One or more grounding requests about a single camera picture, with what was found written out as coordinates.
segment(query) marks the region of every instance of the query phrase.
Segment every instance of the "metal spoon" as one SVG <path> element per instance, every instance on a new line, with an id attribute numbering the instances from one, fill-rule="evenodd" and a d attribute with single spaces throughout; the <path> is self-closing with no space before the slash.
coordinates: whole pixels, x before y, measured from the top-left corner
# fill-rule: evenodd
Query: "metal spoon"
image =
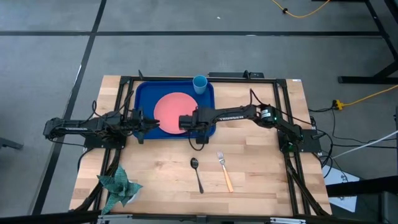
<path id="1" fill-rule="evenodd" d="M 203 187 L 201 186 L 199 175 L 198 175 L 198 170 L 197 170 L 198 166 L 199 166 L 198 160 L 195 159 L 195 158 L 192 158 L 191 159 L 191 167 L 194 168 L 195 171 L 197 172 L 198 183 L 199 183 L 199 191 L 200 191 L 201 194 L 203 194 Z"/>

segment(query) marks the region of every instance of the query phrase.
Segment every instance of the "fork handle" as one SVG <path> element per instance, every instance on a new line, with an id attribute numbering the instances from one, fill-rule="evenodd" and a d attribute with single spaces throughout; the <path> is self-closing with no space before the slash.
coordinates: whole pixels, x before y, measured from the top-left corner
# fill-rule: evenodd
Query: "fork handle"
<path id="1" fill-rule="evenodd" d="M 228 172 L 226 171 L 224 165 L 223 165 L 223 170 L 224 170 L 225 181 L 226 181 L 226 185 L 228 186 L 228 190 L 229 190 L 229 192 L 234 192 L 234 189 L 232 188 L 231 179 L 229 178 Z"/>

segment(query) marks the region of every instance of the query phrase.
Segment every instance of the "artificial plant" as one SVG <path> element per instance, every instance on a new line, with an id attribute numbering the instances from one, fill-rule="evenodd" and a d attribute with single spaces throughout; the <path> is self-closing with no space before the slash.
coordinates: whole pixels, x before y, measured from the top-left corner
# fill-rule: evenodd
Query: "artificial plant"
<path id="1" fill-rule="evenodd" d="M 121 202 L 123 207 L 142 187 L 139 184 L 129 182 L 126 171 L 119 166 L 114 177 L 97 175 L 101 184 L 110 192 L 110 196 L 101 214 L 107 214 L 116 203 Z"/>

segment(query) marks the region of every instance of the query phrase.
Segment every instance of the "round plate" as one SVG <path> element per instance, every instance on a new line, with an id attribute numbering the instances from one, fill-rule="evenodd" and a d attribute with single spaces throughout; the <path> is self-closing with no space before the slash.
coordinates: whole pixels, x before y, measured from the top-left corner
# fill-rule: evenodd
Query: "round plate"
<path id="1" fill-rule="evenodd" d="M 192 115 L 197 106 L 188 94 L 169 93 L 156 103 L 154 117 L 160 121 L 161 130 L 169 134 L 182 134 L 185 130 L 178 127 L 180 115 Z"/>

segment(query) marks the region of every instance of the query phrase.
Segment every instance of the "wooden tabletop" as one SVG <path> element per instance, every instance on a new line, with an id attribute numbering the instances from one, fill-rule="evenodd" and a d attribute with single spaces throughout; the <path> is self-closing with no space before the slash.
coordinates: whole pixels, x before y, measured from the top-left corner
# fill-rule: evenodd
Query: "wooden tabletop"
<path id="1" fill-rule="evenodd" d="M 98 95 L 99 114 L 113 110 L 119 80 L 120 76 L 104 76 Z M 134 82 L 133 89 L 140 84 L 141 82 Z M 212 85 L 216 108 L 247 105 L 250 88 L 261 101 L 275 106 L 271 84 Z M 309 122 L 301 81 L 287 80 L 287 85 L 293 116 Z M 280 97 L 284 105 L 282 90 Z M 303 129 L 311 128 L 309 124 L 300 121 L 295 123 Z M 233 193 L 228 192 L 217 151 L 224 152 L 225 165 L 234 187 Z M 322 208 L 331 213 L 319 161 L 311 153 L 300 155 L 307 188 Z M 96 175 L 100 173 L 103 156 L 104 149 L 94 149 L 82 159 L 70 203 L 71 209 L 78 207 L 98 183 Z M 192 157 L 199 161 L 198 173 L 204 194 L 199 193 L 195 170 L 190 167 Z M 279 151 L 276 129 L 260 128 L 252 121 L 217 123 L 216 132 L 202 151 L 194 151 L 186 139 L 150 139 L 140 145 L 131 136 L 122 150 L 120 164 L 131 181 L 144 187 L 134 203 L 127 204 L 124 208 L 118 203 L 112 209 L 114 213 L 292 215 L 285 163 Z M 298 208 L 303 213 L 300 191 L 297 186 L 295 188 Z M 106 194 L 107 191 L 104 190 L 101 208 Z"/>

